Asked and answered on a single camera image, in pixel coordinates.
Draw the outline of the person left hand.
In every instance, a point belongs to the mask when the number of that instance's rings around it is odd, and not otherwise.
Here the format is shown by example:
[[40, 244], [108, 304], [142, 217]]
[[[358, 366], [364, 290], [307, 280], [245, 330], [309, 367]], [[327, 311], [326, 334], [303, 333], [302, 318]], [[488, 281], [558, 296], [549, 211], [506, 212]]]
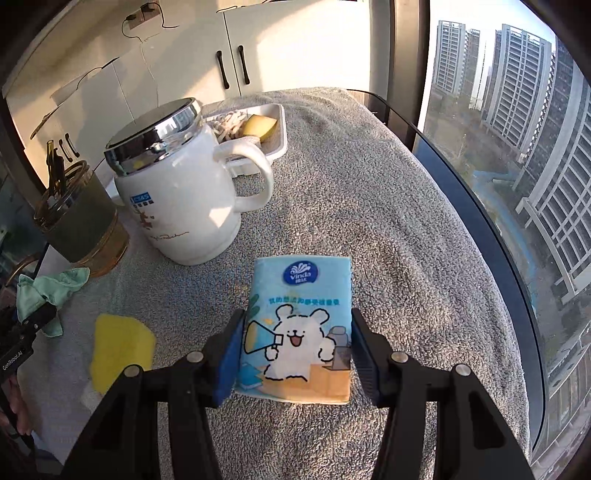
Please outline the person left hand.
[[22, 396], [17, 375], [11, 375], [2, 385], [2, 388], [7, 392], [7, 399], [10, 409], [17, 417], [16, 430], [21, 435], [30, 435], [32, 432], [32, 424], [30, 420], [29, 409]]

